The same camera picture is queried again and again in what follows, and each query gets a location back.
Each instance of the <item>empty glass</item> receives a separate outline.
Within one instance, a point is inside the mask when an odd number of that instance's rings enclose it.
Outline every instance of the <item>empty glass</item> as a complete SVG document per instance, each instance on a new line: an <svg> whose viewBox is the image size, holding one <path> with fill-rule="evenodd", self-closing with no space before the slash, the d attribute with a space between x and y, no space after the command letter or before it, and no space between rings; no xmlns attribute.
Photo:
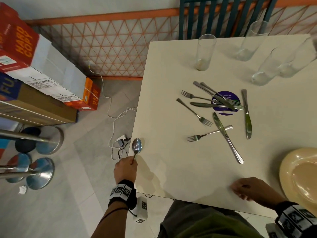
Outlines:
<svg viewBox="0 0 317 238"><path fill-rule="evenodd" d="M198 39L196 69L205 71L208 69L217 39L214 35L205 34Z"/></svg>
<svg viewBox="0 0 317 238"><path fill-rule="evenodd" d="M268 34L267 21L252 23L236 58L240 61L249 61Z"/></svg>
<svg viewBox="0 0 317 238"><path fill-rule="evenodd" d="M280 76L283 78L293 77L317 58L314 47L317 37L307 38L286 60L279 66Z"/></svg>
<svg viewBox="0 0 317 238"><path fill-rule="evenodd" d="M279 74L279 66L281 61L281 48L274 48L270 55L261 64L259 70L252 76L252 83L258 86L264 86Z"/></svg>

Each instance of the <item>white wall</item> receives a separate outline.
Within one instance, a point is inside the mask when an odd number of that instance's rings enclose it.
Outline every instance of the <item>white wall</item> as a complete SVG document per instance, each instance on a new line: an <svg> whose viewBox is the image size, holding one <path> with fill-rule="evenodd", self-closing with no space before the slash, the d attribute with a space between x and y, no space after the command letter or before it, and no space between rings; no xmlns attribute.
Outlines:
<svg viewBox="0 0 317 238"><path fill-rule="evenodd" d="M0 0L22 19L41 19L179 7L179 0Z"/></svg>

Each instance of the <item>round metal base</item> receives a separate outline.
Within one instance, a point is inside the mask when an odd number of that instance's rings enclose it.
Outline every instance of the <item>round metal base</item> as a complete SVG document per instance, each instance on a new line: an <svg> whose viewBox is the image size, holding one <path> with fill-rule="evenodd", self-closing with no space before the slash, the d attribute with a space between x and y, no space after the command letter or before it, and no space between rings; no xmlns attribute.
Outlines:
<svg viewBox="0 0 317 238"><path fill-rule="evenodd" d="M58 151L64 141L64 133L60 128L52 126L41 127L40 137L50 139L49 143L37 142L36 150L42 155L51 155Z"/></svg>
<svg viewBox="0 0 317 238"><path fill-rule="evenodd" d="M41 130L37 127L28 127L21 131L22 134L39 136ZM28 153L35 149L36 141L20 139L15 143L15 148L19 153Z"/></svg>
<svg viewBox="0 0 317 238"><path fill-rule="evenodd" d="M38 173L26 177L26 184L30 189L42 189L52 180L55 167L50 158L39 158L30 165L30 169Z"/></svg>
<svg viewBox="0 0 317 238"><path fill-rule="evenodd" d="M6 172L26 172L29 170L29 166L31 164L32 160L31 157L28 154L17 154L13 156L7 165L15 166L16 169L8 169ZM18 178L9 178L6 179L9 183L18 183L19 181L23 180L24 177L18 177Z"/></svg>

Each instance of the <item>right hand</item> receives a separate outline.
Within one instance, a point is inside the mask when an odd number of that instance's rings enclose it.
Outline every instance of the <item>right hand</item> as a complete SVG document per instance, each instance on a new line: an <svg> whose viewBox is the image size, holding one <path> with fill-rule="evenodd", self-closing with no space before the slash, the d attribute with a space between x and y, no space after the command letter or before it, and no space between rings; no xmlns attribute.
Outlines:
<svg viewBox="0 0 317 238"><path fill-rule="evenodd" d="M239 179L230 187L241 199L247 201L253 200L270 209L275 209L279 203L287 201L286 198L277 193L271 186L256 177Z"/></svg>
<svg viewBox="0 0 317 238"><path fill-rule="evenodd" d="M133 156L122 158L116 163L113 170L116 184L122 180L130 180L134 183L137 178L137 167L138 163L136 160L133 161Z"/></svg>

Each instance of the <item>white table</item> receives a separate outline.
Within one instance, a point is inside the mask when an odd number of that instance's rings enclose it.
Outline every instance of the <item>white table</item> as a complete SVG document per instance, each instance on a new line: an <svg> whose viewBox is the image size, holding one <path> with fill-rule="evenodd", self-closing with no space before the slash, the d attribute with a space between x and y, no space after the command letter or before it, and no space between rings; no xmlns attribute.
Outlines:
<svg viewBox="0 0 317 238"><path fill-rule="evenodd" d="M278 170L283 157L296 148L317 147L316 61L292 78L275 77L263 87L250 83L274 47L284 44L288 46L285 52L290 52L308 36L268 36L248 62L230 57L243 38L218 39L210 67L204 72L194 68L197 40L151 42L132 134L132 140L138 137L143 143L136 156L137 191L276 217L274 211L238 198L229 185L238 178L256 176L282 193ZM220 133L186 142L188 136L217 130L216 125L204 127L176 101L181 98L188 105L204 102L185 98L181 90L210 98L193 81L203 81L218 92L231 91L241 101L241 89L248 90L250 140L245 135L243 111L218 115L224 126L233 125L228 135L243 157L243 165L236 162ZM192 108L213 122L212 108Z"/></svg>

